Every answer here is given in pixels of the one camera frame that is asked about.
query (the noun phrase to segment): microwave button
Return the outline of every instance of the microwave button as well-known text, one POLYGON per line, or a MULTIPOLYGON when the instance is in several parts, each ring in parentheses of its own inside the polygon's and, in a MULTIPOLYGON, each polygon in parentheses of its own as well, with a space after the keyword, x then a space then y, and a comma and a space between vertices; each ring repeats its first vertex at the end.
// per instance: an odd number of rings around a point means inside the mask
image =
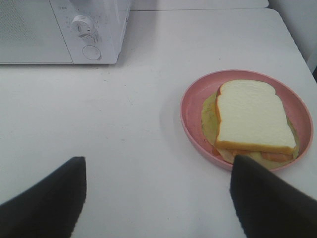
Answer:
POLYGON ((75 16, 70 25, 78 37, 92 36, 96 32, 95 24, 88 16, 75 16))
POLYGON ((101 59, 101 52, 95 46, 85 46, 83 48, 83 54, 86 58, 90 60, 99 60, 101 59))

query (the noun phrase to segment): table surface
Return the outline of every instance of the table surface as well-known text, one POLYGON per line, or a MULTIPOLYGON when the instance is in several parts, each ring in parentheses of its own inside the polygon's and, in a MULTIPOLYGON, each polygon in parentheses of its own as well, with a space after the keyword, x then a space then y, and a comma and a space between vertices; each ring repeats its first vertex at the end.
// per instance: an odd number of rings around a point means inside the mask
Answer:
POLYGON ((268 0, 132 0, 131 10, 265 8, 268 0))
MULTIPOLYGON (((271 9, 131 12, 115 65, 0 66, 0 203, 85 156, 72 237, 244 238, 230 172, 194 149, 179 115, 186 88, 225 69, 288 85, 316 124, 317 85, 271 9)), ((276 174, 317 198, 316 154, 314 138, 276 174)))

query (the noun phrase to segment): microwave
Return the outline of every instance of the microwave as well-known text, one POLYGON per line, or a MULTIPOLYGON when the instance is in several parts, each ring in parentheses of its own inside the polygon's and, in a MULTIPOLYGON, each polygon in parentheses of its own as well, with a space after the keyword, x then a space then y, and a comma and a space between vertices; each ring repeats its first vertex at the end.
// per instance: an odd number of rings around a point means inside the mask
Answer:
POLYGON ((131 0, 0 0, 0 63, 116 63, 131 0))

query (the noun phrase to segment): white bread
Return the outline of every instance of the white bread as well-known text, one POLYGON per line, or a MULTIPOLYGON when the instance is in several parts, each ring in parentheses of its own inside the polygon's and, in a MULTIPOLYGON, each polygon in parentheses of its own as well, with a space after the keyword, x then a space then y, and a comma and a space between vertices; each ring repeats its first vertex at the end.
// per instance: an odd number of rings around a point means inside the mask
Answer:
POLYGON ((232 80, 216 98, 216 148, 292 154, 296 142, 281 99, 264 82, 232 80))

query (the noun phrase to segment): microwave knob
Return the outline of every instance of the microwave knob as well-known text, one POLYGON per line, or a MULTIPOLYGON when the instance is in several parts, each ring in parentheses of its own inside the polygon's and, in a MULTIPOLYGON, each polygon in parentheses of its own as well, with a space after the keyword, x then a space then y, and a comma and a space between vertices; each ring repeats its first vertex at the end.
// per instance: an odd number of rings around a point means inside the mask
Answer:
POLYGON ((95 24, 88 16, 75 16, 70 26, 78 37, 92 36, 96 32, 95 24))

